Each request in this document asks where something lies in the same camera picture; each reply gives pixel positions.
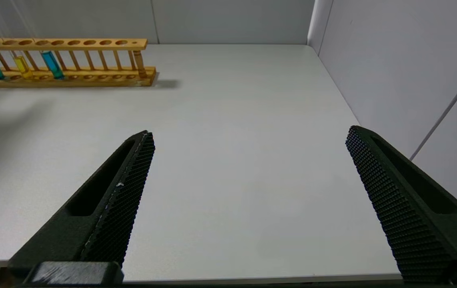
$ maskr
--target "wooden test tube rack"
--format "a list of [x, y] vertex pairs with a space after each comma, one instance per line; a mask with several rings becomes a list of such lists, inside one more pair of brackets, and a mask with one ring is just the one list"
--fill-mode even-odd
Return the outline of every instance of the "wooden test tube rack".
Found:
[[[144, 66], [141, 51], [145, 50], [146, 39], [1, 39], [0, 51], [22, 51], [32, 79], [21, 76], [16, 67], [10, 67], [0, 53], [0, 69], [5, 78], [0, 88], [31, 87], [124, 87], [150, 86], [156, 76], [156, 68]], [[29, 51], [53, 51], [64, 74], [63, 80], [56, 80], [47, 67], [38, 67]], [[80, 67], [73, 51], [83, 51], [88, 67]], [[91, 53], [98, 53], [102, 62], [95, 66]], [[108, 67], [105, 53], [113, 53], [116, 67]], [[127, 53], [131, 67], [120, 64], [119, 53]], [[62, 55], [70, 56], [73, 66], [65, 65]]]

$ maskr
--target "wooden dowel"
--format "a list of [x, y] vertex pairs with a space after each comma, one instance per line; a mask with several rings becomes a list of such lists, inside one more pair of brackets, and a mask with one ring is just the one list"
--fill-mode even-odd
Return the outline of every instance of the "wooden dowel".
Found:
[[1, 52], [0, 52], [0, 61], [1, 61], [1, 64], [3, 64], [3, 67], [6, 69], [6, 71], [10, 71], [11, 70], [10, 66], [8, 66], [8, 64], [4, 60], [3, 55], [1, 55]]
[[136, 69], [136, 65], [134, 64], [134, 58], [132, 56], [132, 51], [127, 51], [127, 53], [129, 53], [129, 60], [131, 60], [131, 67], [133, 70]]
[[60, 62], [60, 65], [62, 66], [63, 71], [67, 71], [67, 66], [65, 66], [65, 63], [63, 62], [62, 55], [60, 55], [60, 51], [55, 51], [56, 53], [56, 58], [58, 58], [58, 62]]
[[91, 70], [95, 70], [95, 66], [93, 66], [92, 57], [90, 57], [90, 53], [87, 50], [85, 50], [84, 54], [86, 55], [86, 60], [88, 60], [88, 64], [90, 65], [90, 69]]
[[146, 78], [145, 66], [143, 66], [143, 57], [141, 51], [134, 51], [134, 60], [138, 66], [138, 75], [140, 78]]
[[26, 58], [29, 60], [29, 63], [31, 63], [31, 66], [33, 66], [33, 69], [35, 71], [40, 71], [40, 68], [38, 68], [38, 66], [36, 65], [35, 60], [33, 60], [33, 57], [31, 56], [31, 54], [29, 54], [29, 51], [24, 51], [24, 55], [26, 55]]
[[81, 67], [79, 66], [79, 63], [77, 62], [77, 59], [75, 58], [74, 51], [69, 51], [70, 53], [70, 58], [72, 58], [72, 62], [74, 63], [76, 71], [81, 71]]
[[120, 58], [118, 57], [118, 52], [113, 50], [113, 54], [115, 55], [116, 67], [119, 71], [122, 71], [122, 64], [120, 64]]
[[102, 54], [102, 51], [98, 51], [99, 52], [99, 57], [100, 57], [100, 60], [102, 62], [102, 67], [104, 67], [104, 70], [108, 70], [108, 65], [106, 64], [106, 59], [104, 59], [104, 54]]

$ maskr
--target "yellow liquid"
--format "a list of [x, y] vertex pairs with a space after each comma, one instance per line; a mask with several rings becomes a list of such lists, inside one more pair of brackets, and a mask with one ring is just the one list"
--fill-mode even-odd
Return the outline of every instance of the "yellow liquid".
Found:
[[15, 64], [17, 65], [17, 68], [19, 69], [24, 79], [33, 79], [33, 73], [29, 69], [28, 64], [26, 63], [26, 59], [24, 59], [24, 56], [17, 56], [13, 60], [15, 61]]

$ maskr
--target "white table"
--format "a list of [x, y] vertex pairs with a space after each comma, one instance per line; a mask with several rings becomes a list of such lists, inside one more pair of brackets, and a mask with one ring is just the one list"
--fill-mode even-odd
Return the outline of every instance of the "white table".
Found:
[[310, 47], [161, 45], [152, 88], [0, 89], [0, 266], [133, 133], [156, 152], [125, 281], [399, 279]]

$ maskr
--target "wall seam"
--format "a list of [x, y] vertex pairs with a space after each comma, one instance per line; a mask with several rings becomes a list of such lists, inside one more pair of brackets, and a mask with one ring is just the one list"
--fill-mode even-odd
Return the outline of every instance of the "wall seam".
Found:
[[331, 15], [331, 8], [333, 7], [333, 2], [335, 2], [336, 0], [332, 0], [331, 4], [330, 4], [330, 11], [328, 12], [328, 18], [326, 18], [326, 25], [325, 25], [325, 29], [323, 31], [323, 37], [321, 38], [321, 44], [319, 44], [319, 53], [318, 53], [318, 56], [321, 54], [321, 48], [323, 48], [323, 42], [324, 42], [324, 35], [326, 34], [326, 28], [328, 27], [328, 22], [330, 21], [330, 15]]

